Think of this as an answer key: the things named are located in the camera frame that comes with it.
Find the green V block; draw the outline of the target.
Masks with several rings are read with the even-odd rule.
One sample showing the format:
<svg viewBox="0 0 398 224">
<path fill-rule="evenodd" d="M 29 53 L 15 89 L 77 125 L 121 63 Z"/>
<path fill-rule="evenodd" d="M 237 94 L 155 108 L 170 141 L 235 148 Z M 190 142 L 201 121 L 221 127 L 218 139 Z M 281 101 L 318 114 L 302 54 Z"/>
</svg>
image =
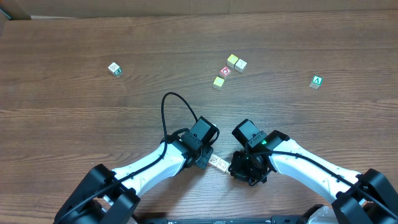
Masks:
<svg viewBox="0 0 398 224">
<path fill-rule="evenodd" d="M 313 78 L 312 78 L 311 83 L 309 84 L 309 87 L 314 88 L 314 89 L 318 89 L 318 88 L 321 87 L 322 83 L 323 83 L 323 78 L 314 75 Z"/>
</svg>

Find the white block top right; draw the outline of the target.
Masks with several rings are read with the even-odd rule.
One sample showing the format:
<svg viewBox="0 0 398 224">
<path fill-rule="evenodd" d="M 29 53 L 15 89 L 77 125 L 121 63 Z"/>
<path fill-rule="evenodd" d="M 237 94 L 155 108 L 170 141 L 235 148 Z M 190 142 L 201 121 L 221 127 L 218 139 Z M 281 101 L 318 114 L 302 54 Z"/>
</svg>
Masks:
<svg viewBox="0 0 398 224">
<path fill-rule="evenodd" d="M 243 73 L 246 67 L 247 62 L 242 60 L 241 58 L 234 65 L 234 69 L 237 70 L 239 73 Z"/>
</svg>

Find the yellow block top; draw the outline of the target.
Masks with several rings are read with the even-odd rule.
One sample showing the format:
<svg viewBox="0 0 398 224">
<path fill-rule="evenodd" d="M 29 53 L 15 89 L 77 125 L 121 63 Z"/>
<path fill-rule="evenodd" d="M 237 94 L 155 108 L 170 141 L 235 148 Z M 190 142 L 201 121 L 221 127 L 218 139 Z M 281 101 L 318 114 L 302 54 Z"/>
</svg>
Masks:
<svg viewBox="0 0 398 224">
<path fill-rule="evenodd" d="M 227 66 L 234 68 L 235 64 L 237 63 L 237 61 L 239 60 L 239 58 L 237 56 L 235 56 L 234 54 L 231 54 L 228 58 L 227 58 Z"/>
</svg>

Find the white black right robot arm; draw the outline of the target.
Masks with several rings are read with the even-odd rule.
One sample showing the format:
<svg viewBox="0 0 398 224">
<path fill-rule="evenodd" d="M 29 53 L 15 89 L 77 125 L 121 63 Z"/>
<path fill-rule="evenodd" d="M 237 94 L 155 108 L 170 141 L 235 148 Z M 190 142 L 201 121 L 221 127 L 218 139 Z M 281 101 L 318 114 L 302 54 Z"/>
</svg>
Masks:
<svg viewBox="0 0 398 224">
<path fill-rule="evenodd" d="M 234 152 L 228 168 L 235 179 L 255 186 L 278 172 L 331 203 L 331 207 L 313 206 L 298 222 L 397 223 L 397 191 L 381 172 L 369 169 L 362 174 L 336 166 L 280 131 L 266 134 L 248 119 L 232 134 L 244 148 Z"/>
</svg>

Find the red letter block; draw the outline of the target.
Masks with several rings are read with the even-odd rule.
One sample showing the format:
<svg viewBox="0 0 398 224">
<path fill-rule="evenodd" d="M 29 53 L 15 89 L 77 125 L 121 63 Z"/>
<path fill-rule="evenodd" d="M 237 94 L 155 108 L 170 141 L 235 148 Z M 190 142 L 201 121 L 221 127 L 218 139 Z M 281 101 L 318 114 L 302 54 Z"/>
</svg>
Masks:
<svg viewBox="0 0 398 224">
<path fill-rule="evenodd" d="M 224 66 L 219 72 L 219 76 L 224 80 L 227 79 L 230 75 L 231 69 L 228 66 Z"/>
</svg>

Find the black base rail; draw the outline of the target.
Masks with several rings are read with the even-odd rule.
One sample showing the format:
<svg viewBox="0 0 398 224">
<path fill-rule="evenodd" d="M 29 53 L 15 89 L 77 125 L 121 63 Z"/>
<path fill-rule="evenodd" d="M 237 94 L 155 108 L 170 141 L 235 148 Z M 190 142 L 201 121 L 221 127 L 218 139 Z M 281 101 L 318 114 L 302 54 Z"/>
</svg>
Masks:
<svg viewBox="0 0 398 224">
<path fill-rule="evenodd" d="M 179 219 L 148 218 L 139 224 L 297 224 L 306 223 L 303 215 L 274 215 L 270 218 L 209 218 L 209 219 Z"/>
</svg>

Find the white red-sided block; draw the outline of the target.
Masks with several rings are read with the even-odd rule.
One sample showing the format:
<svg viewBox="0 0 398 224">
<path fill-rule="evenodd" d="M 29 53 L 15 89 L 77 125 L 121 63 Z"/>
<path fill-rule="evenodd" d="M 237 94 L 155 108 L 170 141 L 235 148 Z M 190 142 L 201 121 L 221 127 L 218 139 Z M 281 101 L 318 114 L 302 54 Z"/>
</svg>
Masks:
<svg viewBox="0 0 398 224">
<path fill-rule="evenodd" d="M 216 168 L 221 171 L 222 173 L 228 173 L 228 168 L 229 168 L 229 162 L 220 159 L 216 165 Z"/>
</svg>

